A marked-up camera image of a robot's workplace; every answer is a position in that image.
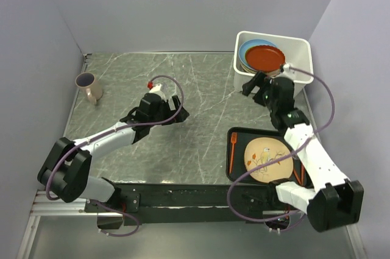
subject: fork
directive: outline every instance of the fork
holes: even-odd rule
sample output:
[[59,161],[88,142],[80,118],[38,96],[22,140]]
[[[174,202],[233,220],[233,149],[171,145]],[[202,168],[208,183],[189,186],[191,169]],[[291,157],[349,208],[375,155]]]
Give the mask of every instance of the fork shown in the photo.
[[229,174],[232,173],[233,170],[234,147],[235,144],[237,143],[237,132],[232,133],[232,136],[230,137],[230,142],[232,144],[232,153],[230,154]]

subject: blue plate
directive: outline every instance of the blue plate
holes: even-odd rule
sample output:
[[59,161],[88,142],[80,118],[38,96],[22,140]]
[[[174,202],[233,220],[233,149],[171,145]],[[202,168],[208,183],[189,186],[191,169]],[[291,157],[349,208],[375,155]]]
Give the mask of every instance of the blue plate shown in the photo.
[[239,49],[238,49],[238,58],[245,66],[247,66],[248,68],[250,68],[252,70],[253,70],[253,68],[250,67],[248,65],[248,63],[246,62],[245,54],[246,54],[246,51],[248,51],[250,48],[255,47],[255,46],[272,46],[272,47],[277,48],[276,45],[274,45],[270,41],[266,41],[266,40],[249,40],[249,41],[246,41],[245,43],[243,43],[241,45],[241,47],[239,47]]

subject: white plastic bin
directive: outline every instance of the white plastic bin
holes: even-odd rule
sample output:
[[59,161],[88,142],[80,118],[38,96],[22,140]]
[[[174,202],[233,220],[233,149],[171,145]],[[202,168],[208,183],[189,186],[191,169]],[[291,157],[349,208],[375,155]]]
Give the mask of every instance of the white plastic bin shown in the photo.
[[[311,61],[311,49],[308,41],[303,38],[283,37],[281,35],[260,34],[258,32],[239,32],[236,39],[236,48],[234,50],[234,89],[236,91],[243,90],[243,84],[250,81],[254,76],[252,73],[245,72],[241,67],[241,62],[238,57],[239,47],[249,40],[260,39],[270,41],[275,44],[286,56],[286,63],[291,66],[309,71],[313,73],[313,62]],[[306,84],[313,81],[309,75],[299,72],[284,72],[278,76],[287,76],[295,83],[294,97],[304,88]],[[258,87],[252,90],[253,93],[258,91]]]

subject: ceramic mug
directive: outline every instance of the ceramic mug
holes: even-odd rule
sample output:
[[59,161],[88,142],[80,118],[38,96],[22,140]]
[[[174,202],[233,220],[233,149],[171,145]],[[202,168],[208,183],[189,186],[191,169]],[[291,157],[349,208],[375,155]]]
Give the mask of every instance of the ceramic mug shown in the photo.
[[103,95],[103,89],[96,76],[89,72],[84,72],[76,77],[76,85],[85,94],[91,104],[96,105]]

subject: white wall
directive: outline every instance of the white wall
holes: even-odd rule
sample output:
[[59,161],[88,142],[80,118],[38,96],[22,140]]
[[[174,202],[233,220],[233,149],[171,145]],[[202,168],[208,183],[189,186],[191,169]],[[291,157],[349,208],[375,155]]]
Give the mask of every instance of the white wall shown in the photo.
[[0,0],[0,252],[15,258],[82,54],[52,0]]
[[330,0],[55,0],[84,53],[232,51],[241,30],[309,38]]
[[[336,99],[333,124],[321,134],[331,157],[365,194],[360,232],[369,258],[390,254],[390,0],[331,0],[310,38],[314,71]],[[309,87],[318,124],[329,116],[328,96]]]

